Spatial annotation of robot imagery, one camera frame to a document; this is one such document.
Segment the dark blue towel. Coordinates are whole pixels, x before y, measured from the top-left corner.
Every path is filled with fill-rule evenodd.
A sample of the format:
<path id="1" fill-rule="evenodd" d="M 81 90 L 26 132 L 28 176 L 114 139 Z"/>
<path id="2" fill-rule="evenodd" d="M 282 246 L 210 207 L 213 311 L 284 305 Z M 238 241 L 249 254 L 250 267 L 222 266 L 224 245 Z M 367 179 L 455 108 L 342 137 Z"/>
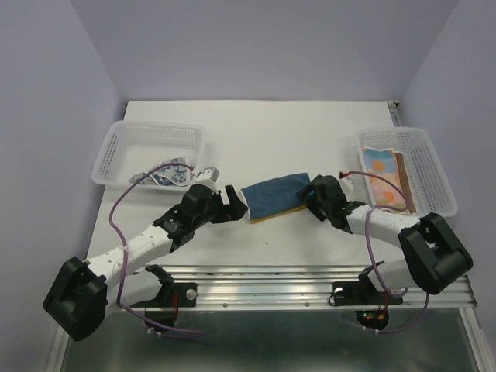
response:
<path id="1" fill-rule="evenodd" d="M 305 208 L 297 193 L 310 184 L 308 173 L 289 174 L 241 189 L 250 223 L 258 223 Z"/>

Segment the white blue print towel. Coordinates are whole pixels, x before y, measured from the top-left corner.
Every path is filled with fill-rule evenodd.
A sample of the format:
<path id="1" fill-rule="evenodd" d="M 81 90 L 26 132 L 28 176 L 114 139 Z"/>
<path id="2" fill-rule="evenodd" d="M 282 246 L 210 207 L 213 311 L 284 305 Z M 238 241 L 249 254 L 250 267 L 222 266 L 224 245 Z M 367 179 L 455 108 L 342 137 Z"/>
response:
<path id="1" fill-rule="evenodd" d="M 133 175 L 129 183 L 134 184 L 139 181 L 140 185 L 154 186 L 159 188 L 186 187 L 192 179 L 193 167 L 187 157 L 175 157 L 169 160 L 161 160 L 159 164 L 162 168 L 145 177 L 146 172 Z"/>

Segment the orange pastel patterned towel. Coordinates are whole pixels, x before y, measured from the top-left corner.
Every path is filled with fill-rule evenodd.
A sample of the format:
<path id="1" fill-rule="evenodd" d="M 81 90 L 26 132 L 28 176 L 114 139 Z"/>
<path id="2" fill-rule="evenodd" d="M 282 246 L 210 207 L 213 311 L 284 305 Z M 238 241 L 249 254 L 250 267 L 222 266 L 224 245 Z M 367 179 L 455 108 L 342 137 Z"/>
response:
<path id="1" fill-rule="evenodd" d="M 401 190 L 396 154 L 392 149 L 364 147 L 362 152 L 367 173 L 382 177 Z M 406 207 L 404 197 L 389 183 L 377 177 L 370 177 L 369 180 L 376 204 Z"/>

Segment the orange brown bear towel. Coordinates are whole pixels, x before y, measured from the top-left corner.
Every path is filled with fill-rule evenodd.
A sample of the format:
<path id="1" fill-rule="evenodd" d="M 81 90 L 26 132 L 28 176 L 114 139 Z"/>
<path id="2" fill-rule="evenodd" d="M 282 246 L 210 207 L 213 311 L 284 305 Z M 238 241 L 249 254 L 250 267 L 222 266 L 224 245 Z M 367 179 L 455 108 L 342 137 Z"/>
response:
<path id="1" fill-rule="evenodd" d="M 408 202 L 408 211 L 410 214 L 414 214 L 416 213 L 416 207 L 414 198 L 412 197 L 404 155 L 396 151 L 394 151 L 393 154 L 396 161 L 396 167 L 398 169 L 398 180 L 400 183 L 400 187 L 403 195 L 406 197 Z"/>

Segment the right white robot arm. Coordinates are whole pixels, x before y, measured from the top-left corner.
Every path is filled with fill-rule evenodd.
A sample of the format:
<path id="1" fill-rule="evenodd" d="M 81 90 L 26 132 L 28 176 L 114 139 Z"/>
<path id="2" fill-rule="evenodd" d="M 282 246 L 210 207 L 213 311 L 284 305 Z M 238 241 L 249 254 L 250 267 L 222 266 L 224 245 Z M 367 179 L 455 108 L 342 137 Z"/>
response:
<path id="1" fill-rule="evenodd" d="M 356 292 L 365 302 L 374 302 L 387 291 L 409 288 L 437 295 L 474 266 L 472 256 L 437 213 L 415 217 L 349 201 L 333 176 L 317 176 L 296 196 L 319 221 L 327 220 L 336 229 L 365 237 L 370 266 L 360 273 L 356 284 Z M 373 238 L 397 247 L 403 258 L 376 261 Z"/>

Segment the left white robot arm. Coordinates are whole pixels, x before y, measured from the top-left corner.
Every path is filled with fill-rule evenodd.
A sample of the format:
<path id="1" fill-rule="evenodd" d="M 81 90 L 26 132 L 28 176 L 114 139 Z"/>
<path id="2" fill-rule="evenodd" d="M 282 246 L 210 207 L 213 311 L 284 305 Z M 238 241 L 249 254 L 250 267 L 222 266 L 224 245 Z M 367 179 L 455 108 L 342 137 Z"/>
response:
<path id="1" fill-rule="evenodd" d="M 148 299 L 155 305 L 177 307 L 185 295 L 175 289 L 172 276 L 152 262 L 190 242 L 196 230 L 208 223 L 239 221 L 248 208 L 233 186 L 226 186 L 226 194 L 229 201 L 224 203 L 219 192 L 195 184 L 179 204 L 129 242 L 87 260 L 72 257 L 65 261 L 43 309 L 73 341 L 82 341 L 113 309 L 129 309 L 122 298 L 124 281 L 139 269 L 156 278 L 146 286 Z"/>

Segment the left white plastic basket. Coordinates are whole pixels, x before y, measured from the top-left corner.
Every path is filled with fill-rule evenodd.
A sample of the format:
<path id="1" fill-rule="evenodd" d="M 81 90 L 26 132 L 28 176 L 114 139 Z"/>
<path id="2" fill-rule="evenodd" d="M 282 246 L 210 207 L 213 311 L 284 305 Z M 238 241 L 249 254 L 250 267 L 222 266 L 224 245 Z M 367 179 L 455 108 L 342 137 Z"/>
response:
<path id="1" fill-rule="evenodd" d="M 154 169 L 161 160 L 187 157 L 193 179 L 202 170 L 206 134 L 201 126 L 143 121 L 118 121 L 111 125 L 93 166 L 91 179 L 108 187 L 127 188 L 129 179 Z M 187 187 L 141 188 L 184 192 Z"/>

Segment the white plastic basket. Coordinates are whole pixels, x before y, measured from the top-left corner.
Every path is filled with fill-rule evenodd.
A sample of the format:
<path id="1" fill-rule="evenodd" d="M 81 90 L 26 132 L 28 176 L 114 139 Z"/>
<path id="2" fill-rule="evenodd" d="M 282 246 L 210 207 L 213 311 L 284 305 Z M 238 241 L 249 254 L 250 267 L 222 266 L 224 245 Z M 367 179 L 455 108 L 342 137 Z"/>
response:
<path id="1" fill-rule="evenodd" d="M 364 147 L 392 149 L 404 155 L 416 207 L 413 215 L 424 216 L 435 212 L 446 218 L 458 212 L 450 183 L 426 131 L 408 127 L 362 130 L 357 133 L 356 140 L 362 171 L 366 173 L 362 152 Z M 376 205 L 369 177 L 365 181 L 371 203 Z"/>
<path id="2" fill-rule="evenodd" d="M 206 134 L 201 126 L 143 121 L 118 121 L 111 125 L 93 166 L 91 179 L 108 187 L 127 188 L 129 179 L 154 169 L 161 160 L 187 157 L 193 179 L 202 170 Z M 187 187 L 141 188 L 184 192 Z"/>

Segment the right white plastic basket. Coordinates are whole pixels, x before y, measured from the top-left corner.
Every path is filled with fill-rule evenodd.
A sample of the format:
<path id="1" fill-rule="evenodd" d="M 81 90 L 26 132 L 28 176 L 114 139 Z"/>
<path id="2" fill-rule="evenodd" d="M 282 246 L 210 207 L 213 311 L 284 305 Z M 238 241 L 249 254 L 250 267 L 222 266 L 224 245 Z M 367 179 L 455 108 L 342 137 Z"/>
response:
<path id="1" fill-rule="evenodd" d="M 424 216 L 435 212 L 446 218 L 458 212 L 450 183 L 426 131 L 408 127 L 362 130 L 357 133 L 356 140 L 362 171 L 366 173 L 362 152 L 364 147 L 392 149 L 404 155 L 416 207 L 413 215 Z M 365 181 L 371 203 L 376 205 L 369 177 Z"/>

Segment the aluminium mounting rail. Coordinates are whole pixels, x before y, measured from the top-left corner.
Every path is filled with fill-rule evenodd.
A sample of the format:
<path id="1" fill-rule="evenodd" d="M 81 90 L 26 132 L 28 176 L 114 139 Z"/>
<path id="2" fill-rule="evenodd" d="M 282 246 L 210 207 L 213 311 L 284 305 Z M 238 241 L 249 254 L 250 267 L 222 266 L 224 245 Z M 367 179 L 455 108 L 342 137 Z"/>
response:
<path id="1" fill-rule="evenodd" d="M 357 310 L 357 306 L 334 307 L 328 303 L 333 285 L 358 278 L 363 266 L 196 266 L 163 268 L 175 284 L 196 283 L 193 312 Z M 155 297 L 160 288 L 155 276 L 143 269 L 126 278 L 122 302 L 134 305 Z M 411 288 L 402 305 L 389 309 L 421 309 L 425 294 Z M 476 308 L 468 277 L 461 277 L 438 295 L 430 296 L 431 308 Z"/>

